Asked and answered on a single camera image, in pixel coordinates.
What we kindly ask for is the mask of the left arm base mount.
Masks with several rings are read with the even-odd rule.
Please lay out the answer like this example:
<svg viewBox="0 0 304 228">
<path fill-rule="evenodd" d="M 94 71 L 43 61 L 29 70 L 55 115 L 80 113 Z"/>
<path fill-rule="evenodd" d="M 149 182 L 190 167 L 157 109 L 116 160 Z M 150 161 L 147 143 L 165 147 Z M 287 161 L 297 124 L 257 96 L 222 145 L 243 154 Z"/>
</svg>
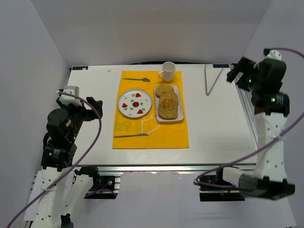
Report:
<svg viewBox="0 0 304 228">
<path fill-rule="evenodd" d="M 94 166 L 83 166 L 79 170 L 75 170 L 75 181 L 78 176 L 89 177 L 93 181 L 92 187 L 85 194 L 84 199 L 116 199 L 117 194 L 115 191 L 116 177 L 109 175 L 100 175 L 99 169 Z"/>
</svg>

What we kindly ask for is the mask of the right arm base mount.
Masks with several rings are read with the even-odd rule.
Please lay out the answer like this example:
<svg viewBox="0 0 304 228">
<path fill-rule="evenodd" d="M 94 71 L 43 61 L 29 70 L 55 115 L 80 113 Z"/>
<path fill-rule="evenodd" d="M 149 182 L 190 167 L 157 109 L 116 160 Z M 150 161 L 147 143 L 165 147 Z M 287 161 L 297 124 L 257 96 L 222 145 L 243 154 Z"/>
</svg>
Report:
<svg viewBox="0 0 304 228">
<path fill-rule="evenodd" d="M 223 169 L 213 175 L 204 175 L 193 181 L 199 186 L 200 202 L 244 201 L 237 187 L 223 180 Z"/>
</svg>

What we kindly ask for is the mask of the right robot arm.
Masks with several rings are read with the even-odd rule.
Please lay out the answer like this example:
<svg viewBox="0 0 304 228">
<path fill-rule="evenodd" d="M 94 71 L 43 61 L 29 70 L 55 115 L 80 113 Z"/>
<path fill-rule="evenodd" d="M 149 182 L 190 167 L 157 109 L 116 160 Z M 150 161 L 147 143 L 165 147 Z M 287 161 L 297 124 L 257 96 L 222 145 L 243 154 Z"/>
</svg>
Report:
<svg viewBox="0 0 304 228">
<path fill-rule="evenodd" d="M 252 94 L 257 130 L 257 163 L 253 174 L 233 167 L 223 169 L 224 181 L 235 185 L 243 198 L 278 200 L 295 193 L 295 185 L 287 181 L 284 163 L 283 131 L 290 113 L 290 100 L 280 91 L 286 72 L 285 62 L 265 58 L 259 63 L 242 57 L 227 74 L 232 82 Z"/>
</svg>

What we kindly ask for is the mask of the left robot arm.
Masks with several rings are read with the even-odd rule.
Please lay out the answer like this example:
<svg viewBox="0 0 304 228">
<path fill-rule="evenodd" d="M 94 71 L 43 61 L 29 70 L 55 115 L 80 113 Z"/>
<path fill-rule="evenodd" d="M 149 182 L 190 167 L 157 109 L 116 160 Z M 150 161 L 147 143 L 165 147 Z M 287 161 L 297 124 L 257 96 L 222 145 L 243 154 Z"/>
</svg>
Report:
<svg viewBox="0 0 304 228">
<path fill-rule="evenodd" d="M 48 114 L 47 136 L 42 155 L 42 191 L 38 202 L 38 211 L 32 223 L 34 228 L 72 228 L 72 219 L 87 192 L 100 184 L 96 167 L 88 166 L 75 171 L 76 181 L 69 193 L 64 191 L 67 171 L 74 170 L 72 163 L 77 146 L 76 137 L 83 122 L 100 120 L 103 116 L 102 101 L 87 97 L 91 106 L 87 110 L 84 103 L 73 99 L 65 104 L 57 100 L 59 108 Z"/>
</svg>

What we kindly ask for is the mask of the metal serving tongs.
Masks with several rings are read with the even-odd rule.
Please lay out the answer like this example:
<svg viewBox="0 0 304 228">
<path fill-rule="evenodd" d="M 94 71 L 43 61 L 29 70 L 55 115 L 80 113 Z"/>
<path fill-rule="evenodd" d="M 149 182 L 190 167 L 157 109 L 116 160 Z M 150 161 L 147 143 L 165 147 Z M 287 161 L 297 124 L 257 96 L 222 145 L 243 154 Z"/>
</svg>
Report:
<svg viewBox="0 0 304 228">
<path fill-rule="evenodd" d="M 210 86 L 208 86 L 208 74 L 207 74 L 207 65 L 204 65 L 204 79 L 205 79 L 205 95 L 206 96 L 209 96 L 210 93 L 212 92 L 215 84 L 217 83 L 222 71 L 223 71 L 223 68 L 214 68 L 213 65 L 212 65 L 212 68 L 213 69 L 219 69 L 219 72 L 217 74 L 217 76 L 214 78 L 212 84 Z"/>
</svg>

